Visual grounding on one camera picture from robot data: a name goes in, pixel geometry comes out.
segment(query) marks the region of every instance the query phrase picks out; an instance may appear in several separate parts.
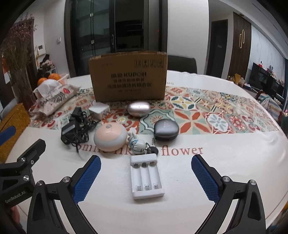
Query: black power adapter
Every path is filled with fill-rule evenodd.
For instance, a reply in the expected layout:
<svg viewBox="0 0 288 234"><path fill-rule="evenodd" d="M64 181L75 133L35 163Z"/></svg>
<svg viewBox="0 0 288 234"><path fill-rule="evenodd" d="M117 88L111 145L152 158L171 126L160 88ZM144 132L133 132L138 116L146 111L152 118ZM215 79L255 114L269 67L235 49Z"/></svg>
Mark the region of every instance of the black power adapter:
<svg viewBox="0 0 288 234"><path fill-rule="evenodd" d="M80 143L89 141L89 131L93 130L97 123L92 119L93 116L87 117L86 112L81 110L81 107L76 107L71 114L69 123L61 129L61 140L64 144L76 147L79 152L78 146Z"/></svg>

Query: blue gripper pad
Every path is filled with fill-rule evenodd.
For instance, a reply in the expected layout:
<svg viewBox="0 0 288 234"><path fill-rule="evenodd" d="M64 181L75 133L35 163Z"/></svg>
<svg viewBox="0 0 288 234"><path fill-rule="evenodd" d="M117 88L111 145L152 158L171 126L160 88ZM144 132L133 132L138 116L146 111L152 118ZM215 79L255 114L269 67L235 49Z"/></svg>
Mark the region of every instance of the blue gripper pad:
<svg viewBox="0 0 288 234"><path fill-rule="evenodd" d="M16 128L14 126L8 127L6 130L0 133L0 146L13 137L16 133Z"/></svg>
<svg viewBox="0 0 288 234"><path fill-rule="evenodd" d="M196 156L192 157L191 168L208 199L217 203L220 199L218 185Z"/></svg>
<svg viewBox="0 0 288 234"><path fill-rule="evenodd" d="M80 201L84 201L100 169L101 160L99 157L95 157L74 186L73 200L76 204L78 204Z"/></svg>

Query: vase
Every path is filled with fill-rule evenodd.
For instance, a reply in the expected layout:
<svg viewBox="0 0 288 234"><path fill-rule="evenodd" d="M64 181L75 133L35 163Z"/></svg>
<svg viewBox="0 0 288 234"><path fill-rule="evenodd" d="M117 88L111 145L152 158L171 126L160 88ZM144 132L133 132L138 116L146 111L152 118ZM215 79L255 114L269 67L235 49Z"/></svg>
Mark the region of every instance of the vase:
<svg viewBox="0 0 288 234"><path fill-rule="evenodd" d="M17 103L23 103L25 110L28 112L36 99L26 69L11 72L10 81Z"/></svg>

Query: gray oval case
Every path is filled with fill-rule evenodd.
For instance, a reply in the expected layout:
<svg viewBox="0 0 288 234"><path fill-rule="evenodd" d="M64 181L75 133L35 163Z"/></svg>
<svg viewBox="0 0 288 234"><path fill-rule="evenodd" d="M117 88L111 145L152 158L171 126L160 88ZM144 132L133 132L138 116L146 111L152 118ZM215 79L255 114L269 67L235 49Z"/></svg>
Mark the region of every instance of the gray oval case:
<svg viewBox="0 0 288 234"><path fill-rule="evenodd" d="M178 136L179 126L170 119L158 120L154 125L154 138L158 141L171 141Z"/></svg>

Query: tangled cord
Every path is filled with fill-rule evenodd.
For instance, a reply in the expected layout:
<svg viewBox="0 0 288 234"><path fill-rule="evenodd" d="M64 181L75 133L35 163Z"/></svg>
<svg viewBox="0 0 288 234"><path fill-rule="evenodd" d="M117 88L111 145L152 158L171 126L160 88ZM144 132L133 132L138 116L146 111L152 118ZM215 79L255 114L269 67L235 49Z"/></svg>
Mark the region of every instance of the tangled cord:
<svg viewBox="0 0 288 234"><path fill-rule="evenodd" d="M94 115L90 114L87 116L85 111L82 111L79 116L77 116L76 121L80 124L80 129L76 129L65 136L66 140L71 143L72 146L76 147L77 153L79 152L78 146L80 143L86 143L89 141L89 131L93 130L97 123L93 120Z"/></svg>

